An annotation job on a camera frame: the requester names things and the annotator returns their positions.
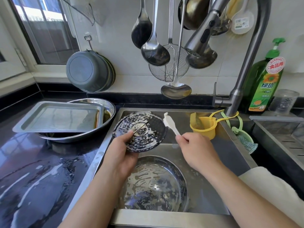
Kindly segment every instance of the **forearm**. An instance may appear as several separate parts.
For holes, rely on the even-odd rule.
[[[241,228],[299,227],[224,165],[201,173],[216,189]]]
[[[89,187],[59,227],[107,227],[122,184],[123,181],[112,171],[101,166]]]

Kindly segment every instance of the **green bottle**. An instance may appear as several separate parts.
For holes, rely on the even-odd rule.
[[[274,48],[268,51],[265,60],[253,64],[246,77],[240,104],[240,110],[245,113],[263,113],[280,82],[285,59],[279,57],[277,48],[285,39],[275,38],[272,42],[275,43]]]

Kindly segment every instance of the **rectangular tray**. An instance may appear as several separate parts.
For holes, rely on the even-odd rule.
[[[16,133],[85,133],[103,124],[98,105],[41,101],[13,127]]]

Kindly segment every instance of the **white wall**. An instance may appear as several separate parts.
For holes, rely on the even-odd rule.
[[[177,44],[180,30],[177,19],[179,2],[180,0],[175,0],[173,29],[173,42]],[[139,14],[140,0],[104,0],[103,3],[101,11],[106,14],[106,19],[102,26],[90,26],[86,18],[72,11],[81,50],[89,49],[89,44],[83,36],[86,32],[90,32],[93,49],[106,56],[113,63],[117,73],[116,81],[108,92],[160,93],[164,82],[152,76],[140,50],[131,41],[131,30]],[[153,0],[146,0],[146,5],[152,21]],[[249,8],[256,16],[256,0],[250,0]],[[267,51],[273,46],[272,40],[276,37],[285,37],[287,40],[280,46],[281,55],[285,56],[287,64],[302,61],[303,8],[304,0],[272,0],[270,21],[255,61],[264,59]],[[168,10],[169,0],[160,0],[157,37],[162,45],[168,43]],[[212,94],[213,84],[217,81],[217,93],[229,94],[239,74],[252,32],[253,29],[243,36],[227,33],[211,38],[210,46],[218,53],[217,60],[205,69],[190,68],[180,81],[190,85],[193,94]],[[183,45],[192,33],[193,31],[184,30]],[[291,50],[300,46],[303,46],[302,49],[291,53]],[[304,96],[304,88],[301,88],[303,84],[304,74],[285,73],[279,88],[293,89]]]

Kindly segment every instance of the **left hand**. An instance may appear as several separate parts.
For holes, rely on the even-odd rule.
[[[105,153],[103,165],[108,171],[113,172],[123,182],[131,175],[137,159],[138,153],[126,152],[126,142],[133,136],[133,131],[129,131],[113,139]]]

